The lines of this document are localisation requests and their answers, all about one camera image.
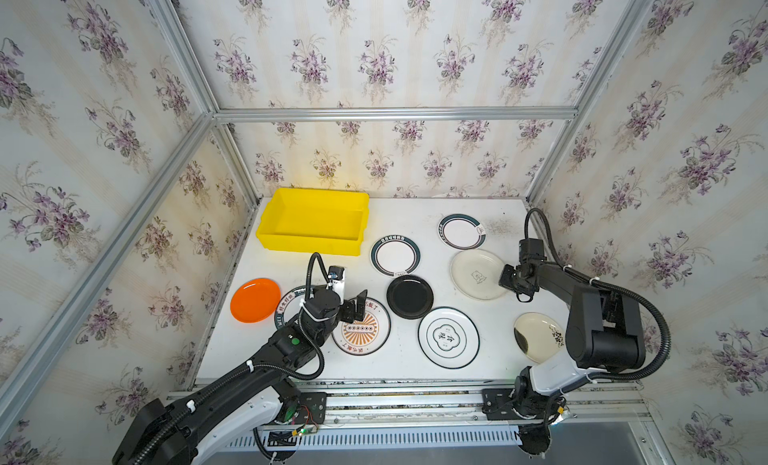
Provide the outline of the cream plate black floral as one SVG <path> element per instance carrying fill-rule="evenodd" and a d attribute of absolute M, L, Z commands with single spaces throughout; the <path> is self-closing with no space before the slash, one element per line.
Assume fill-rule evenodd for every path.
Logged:
<path fill-rule="evenodd" d="M 565 347 L 565 334 L 551 317 L 528 312 L 514 323 L 514 337 L 524 355 L 535 363 L 554 357 Z"/>

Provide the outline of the plain cream plate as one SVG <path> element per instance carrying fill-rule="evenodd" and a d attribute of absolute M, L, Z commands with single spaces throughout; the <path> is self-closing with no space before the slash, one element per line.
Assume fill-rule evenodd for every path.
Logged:
<path fill-rule="evenodd" d="M 481 301 L 495 300 L 507 290 L 499 284 L 505 263 L 495 254 L 481 249 L 465 250 L 451 260 L 449 274 L 453 285 L 464 295 Z"/>

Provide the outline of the white plate black quatrefoil outline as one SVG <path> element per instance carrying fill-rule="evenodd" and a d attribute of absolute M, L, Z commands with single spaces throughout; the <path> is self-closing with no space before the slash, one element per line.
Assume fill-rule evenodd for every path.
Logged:
<path fill-rule="evenodd" d="M 480 351 L 477 326 L 465 313 L 451 307 L 433 309 L 421 319 L 418 342 L 429 361 L 449 370 L 467 367 Z"/>

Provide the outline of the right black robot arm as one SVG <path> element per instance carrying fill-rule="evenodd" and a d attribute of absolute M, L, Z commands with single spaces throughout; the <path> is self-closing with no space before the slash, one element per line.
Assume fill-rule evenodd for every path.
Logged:
<path fill-rule="evenodd" d="M 548 401 L 595 380 L 634 382 L 668 360 L 671 330 L 648 299 L 569 265 L 505 265 L 499 285 L 518 298 L 547 291 L 568 307 L 565 349 L 515 380 L 514 408 L 531 415 Z"/>

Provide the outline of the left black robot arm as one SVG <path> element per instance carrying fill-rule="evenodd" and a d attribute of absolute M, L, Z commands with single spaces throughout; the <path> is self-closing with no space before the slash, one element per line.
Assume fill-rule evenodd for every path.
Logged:
<path fill-rule="evenodd" d="M 339 323 L 364 317 L 367 295 L 343 300 L 315 287 L 308 304 L 234 369 L 168 405 L 154 399 L 143 406 L 111 462 L 202 464 L 243 431 L 292 409 L 299 396 L 293 381 L 322 374 L 321 346 Z"/>

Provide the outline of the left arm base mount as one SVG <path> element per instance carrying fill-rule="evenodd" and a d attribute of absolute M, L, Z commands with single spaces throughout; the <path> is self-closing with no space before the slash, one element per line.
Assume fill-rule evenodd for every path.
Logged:
<path fill-rule="evenodd" d="M 324 392 L 300 392 L 282 400 L 278 414 L 269 425 L 321 425 L 325 422 L 327 398 Z"/>

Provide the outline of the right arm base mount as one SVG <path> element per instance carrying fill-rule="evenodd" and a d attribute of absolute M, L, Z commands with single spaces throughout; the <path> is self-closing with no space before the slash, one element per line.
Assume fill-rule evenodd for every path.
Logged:
<path fill-rule="evenodd" d="M 565 407 L 562 395 L 547 397 L 533 392 L 518 397 L 512 388 L 486 388 L 481 395 L 481 411 L 491 421 L 520 419 L 552 423 Z"/>

